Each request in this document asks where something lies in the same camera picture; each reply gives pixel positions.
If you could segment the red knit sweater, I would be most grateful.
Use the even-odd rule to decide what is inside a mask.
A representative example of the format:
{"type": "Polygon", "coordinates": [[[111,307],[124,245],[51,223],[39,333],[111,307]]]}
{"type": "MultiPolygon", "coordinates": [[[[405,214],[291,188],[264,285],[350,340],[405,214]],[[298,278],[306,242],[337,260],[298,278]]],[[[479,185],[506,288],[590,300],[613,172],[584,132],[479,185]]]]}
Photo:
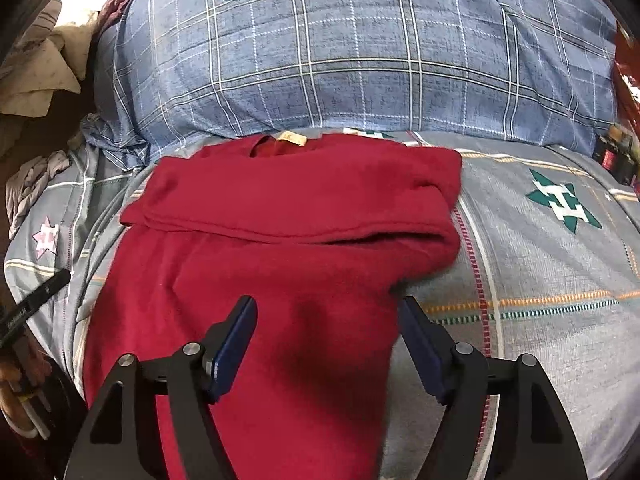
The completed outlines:
{"type": "Polygon", "coordinates": [[[255,333],[213,414],[242,479],[373,479],[384,434],[393,289],[448,268],[462,159],[446,148],[327,134],[166,157],[91,315],[88,400],[116,359],[168,356],[241,296],[255,333]]]}

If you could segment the grey crumpled cloth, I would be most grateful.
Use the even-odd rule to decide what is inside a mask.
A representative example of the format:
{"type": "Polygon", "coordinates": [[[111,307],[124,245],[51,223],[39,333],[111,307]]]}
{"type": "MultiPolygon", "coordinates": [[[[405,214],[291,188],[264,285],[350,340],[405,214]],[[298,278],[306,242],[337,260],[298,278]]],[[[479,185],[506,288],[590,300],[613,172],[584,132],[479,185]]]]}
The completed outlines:
{"type": "Polygon", "coordinates": [[[70,159],[67,154],[63,151],[55,151],[48,157],[37,156],[24,162],[20,169],[6,181],[9,240],[14,239],[30,208],[34,206],[49,182],[69,166],[70,159]]]}

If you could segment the grey plaid bed sheet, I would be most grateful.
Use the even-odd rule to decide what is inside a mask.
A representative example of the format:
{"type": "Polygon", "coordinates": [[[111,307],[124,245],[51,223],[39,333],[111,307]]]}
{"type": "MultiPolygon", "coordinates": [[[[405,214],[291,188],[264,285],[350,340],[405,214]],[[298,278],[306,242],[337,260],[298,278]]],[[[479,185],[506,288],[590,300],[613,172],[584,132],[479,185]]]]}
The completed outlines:
{"type": "MultiPolygon", "coordinates": [[[[593,479],[639,474],[639,202],[594,160],[560,146],[399,131],[462,157],[456,263],[411,293],[452,336],[541,360],[593,479]]],[[[96,148],[70,153],[4,259],[15,299],[57,270],[70,286],[30,328],[78,382],[88,323],[150,168],[122,171],[96,148]]]]}

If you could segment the beige cloth pile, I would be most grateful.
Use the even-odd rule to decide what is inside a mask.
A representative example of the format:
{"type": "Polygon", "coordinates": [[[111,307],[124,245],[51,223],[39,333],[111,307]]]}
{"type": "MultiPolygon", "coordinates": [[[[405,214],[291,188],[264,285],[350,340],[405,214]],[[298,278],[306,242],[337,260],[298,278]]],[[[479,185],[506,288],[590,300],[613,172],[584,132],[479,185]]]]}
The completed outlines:
{"type": "Polygon", "coordinates": [[[24,122],[47,116],[57,91],[78,94],[87,75],[98,14],[58,24],[61,0],[51,0],[18,38],[1,65],[1,151],[20,138],[24,122]]]}

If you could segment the dark bottles at bedside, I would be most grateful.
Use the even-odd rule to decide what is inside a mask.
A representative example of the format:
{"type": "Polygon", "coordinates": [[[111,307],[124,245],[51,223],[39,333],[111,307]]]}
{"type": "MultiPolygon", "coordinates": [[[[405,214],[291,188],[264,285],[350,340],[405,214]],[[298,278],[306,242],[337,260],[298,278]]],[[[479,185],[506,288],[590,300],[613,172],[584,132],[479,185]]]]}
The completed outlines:
{"type": "Polygon", "coordinates": [[[639,139],[623,125],[597,136],[592,158],[622,185],[634,186],[639,179],[639,139]]]}

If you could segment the blue plaid pillow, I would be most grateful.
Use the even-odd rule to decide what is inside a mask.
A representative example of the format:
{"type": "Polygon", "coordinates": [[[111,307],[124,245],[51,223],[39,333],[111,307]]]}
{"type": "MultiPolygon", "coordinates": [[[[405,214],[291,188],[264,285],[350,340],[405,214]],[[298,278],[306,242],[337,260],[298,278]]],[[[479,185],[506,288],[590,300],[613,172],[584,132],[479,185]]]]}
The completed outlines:
{"type": "Polygon", "coordinates": [[[130,0],[88,143],[122,169],[206,136],[350,127],[588,154],[617,115],[602,0],[130,0]]]}

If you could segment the red plastic bag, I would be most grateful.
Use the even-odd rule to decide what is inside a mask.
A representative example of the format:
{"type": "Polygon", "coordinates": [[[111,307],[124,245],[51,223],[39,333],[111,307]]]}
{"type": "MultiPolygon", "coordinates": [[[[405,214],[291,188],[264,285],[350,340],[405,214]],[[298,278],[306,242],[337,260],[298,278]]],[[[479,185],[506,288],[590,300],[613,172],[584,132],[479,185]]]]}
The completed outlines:
{"type": "Polygon", "coordinates": [[[612,81],[620,114],[639,135],[639,41],[617,24],[612,81]]]}

